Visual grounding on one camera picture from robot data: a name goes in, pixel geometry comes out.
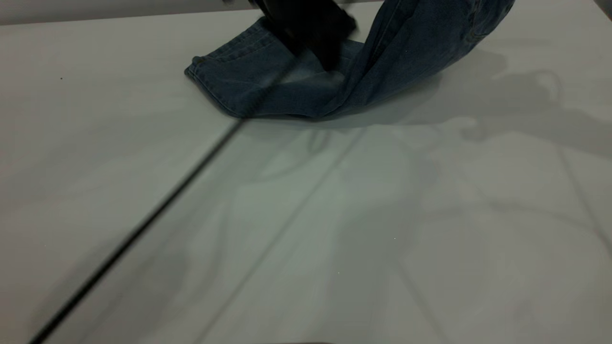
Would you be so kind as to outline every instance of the black wire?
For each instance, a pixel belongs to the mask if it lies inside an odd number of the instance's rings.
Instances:
[[[177,184],[172,192],[138,225],[115,249],[112,254],[100,265],[92,275],[79,287],[68,301],[51,317],[51,319],[41,328],[36,335],[29,341],[29,344],[42,344],[53,334],[55,330],[66,320],[74,309],[83,299],[100,283],[104,276],[109,273],[113,266],[137,243],[137,241],[151,228],[153,224],[178,200],[191,183],[204,171],[219,152],[231,141],[235,134],[244,124],[253,117],[266,97],[274,88],[292,71],[299,62],[300,54],[296,54],[285,68],[270,83],[270,86],[263,89],[259,97],[247,108],[247,114],[240,118],[219,142],[198,162],[183,180]]]

